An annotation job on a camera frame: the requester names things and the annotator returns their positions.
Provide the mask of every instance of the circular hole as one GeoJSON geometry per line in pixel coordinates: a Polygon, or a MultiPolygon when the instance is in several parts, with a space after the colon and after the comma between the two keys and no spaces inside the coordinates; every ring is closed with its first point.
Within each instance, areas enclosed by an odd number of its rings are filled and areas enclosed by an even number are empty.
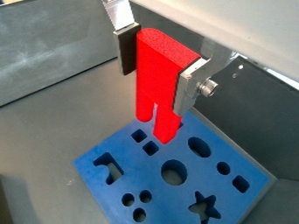
{"type": "Polygon", "coordinates": [[[229,165],[224,162],[217,163],[217,171],[221,175],[229,174],[229,165]]]}
{"type": "Polygon", "coordinates": [[[188,145],[197,156],[206,158],[210,155],[210,147],[196,136],[189,138],[188,145]]]}
{"type": "Polygon", "coordinates": [[[125,207],[130,207],[134,204],[134,196],[130,193],[126,193],[122,196],[121,201],[125,207]]]}
{"type": "Polygon", "coordinates": [[[145,210],[141,207],[133,211],[133,219],[136,222],[142,222],[145,220],[145,210]]]}
{"type": "Polygon", "coordinates": [[[181,185],[186,179],[186,169],[182,163],[177,160],[164,162],[161,176],[165,183],[170,186],[181,185]]]}
{"type": "Polygon", "coordinates": [[[140,192],[138,198],[144,203],[148,203],[152,200],[152,194],[144,190],[140,192]]]}

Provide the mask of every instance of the blue foam board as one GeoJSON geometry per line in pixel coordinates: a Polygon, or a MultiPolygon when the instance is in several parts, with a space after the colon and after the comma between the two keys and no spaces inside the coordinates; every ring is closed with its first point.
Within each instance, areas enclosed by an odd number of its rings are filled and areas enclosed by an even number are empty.
{"type": "Polygon", "coordinates": [[[238,223],[266,173],[190,113],[168,144],[152,129],[133,120],[73,161],[109,223],[238,223]]]}

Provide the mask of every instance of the red foam block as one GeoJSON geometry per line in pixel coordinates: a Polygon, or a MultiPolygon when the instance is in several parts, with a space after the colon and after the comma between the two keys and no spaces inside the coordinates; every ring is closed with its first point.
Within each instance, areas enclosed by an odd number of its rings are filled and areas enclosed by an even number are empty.
{"type": "Polygon", "coordinates": [[[162,144],[173,139],[181,122],[172,110],[177,75],[198,57],[156,29],[142,29],[136,35],[134,115],[148,122],[157,105],[153,135],[162,144]]]}

